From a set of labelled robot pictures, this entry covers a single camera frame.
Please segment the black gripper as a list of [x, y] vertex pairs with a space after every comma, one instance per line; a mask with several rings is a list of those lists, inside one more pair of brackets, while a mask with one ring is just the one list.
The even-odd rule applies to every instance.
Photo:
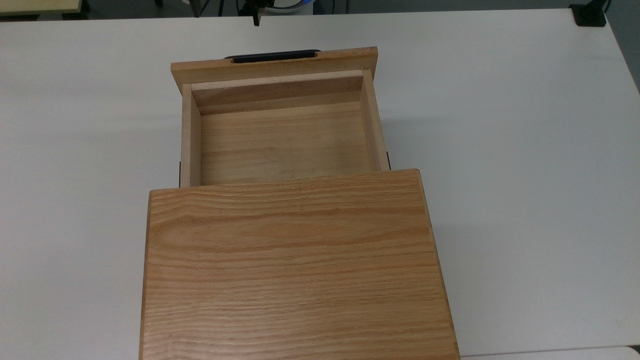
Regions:
[[253, 25], [259, 27], [261, 10], [274, 6], [274, 0], [245, 0], [242, 7], [238, 9], [238, 16], [253, 16]]

